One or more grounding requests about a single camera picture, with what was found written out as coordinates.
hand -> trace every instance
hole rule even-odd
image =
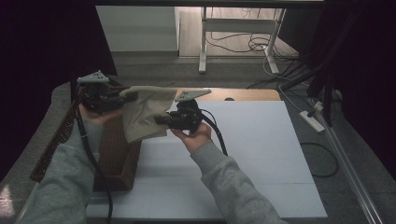
[[[104,126],[108,120],[114,119],[122,114],[121,109],[109,111],[103,114],[96,114],[87,110],[83,105],[78,105],[78,108],[81,116],[84,119],[88,119],[90,122],[99,124],[101,126]]]
[[[181,130],[171,129],[171,132],[186,146],[190,153],[193,153],[198,147],[211,139],[212,129],[209,125],[201,123],[194,134],[184,134]]]

beige cloth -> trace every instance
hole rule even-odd
[[[177,90],[164,87],[133,86],[120,92],[120,96],[131,91],[137,91],[138,97],[135,102],[127,103],[123,107],[122,123],[127,142],[132,143],[166,136],[168,126],[156,124],[154,117],[169,117],[165,111],[171,107]]]

white table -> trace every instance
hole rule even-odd
[[[326,217],[318,190],[281,101],[206,101],[228,153],[281,217]],[[219,142],[213,133],[217,146]],[[114,192],[114,218],[156,220],[222,219],[201,172],[171,133],[144,140],[129,192]],[[95,192],[88,217],[106,217],[106,195]]]

person's right arm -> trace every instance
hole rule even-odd
[[[186,145],[202,172],[202,181],[215,198],[227,223],[286,223],[261,195],[232,157],[210,140],[211,129],[201,124],[195,134],[172,131]]]

sweatshirt sleeve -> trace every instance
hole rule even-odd
[[[202,181],[215,198],[228,224],[285,224],[270,201],[261,195],[232,157],[207,141],[191,154],[202,172]]]
[[[87,120],[84,125],[92,152],[98,158],[104,128]],[[55,150],[21,223],[86,223],[94,174],[75,123],[69,140]]]

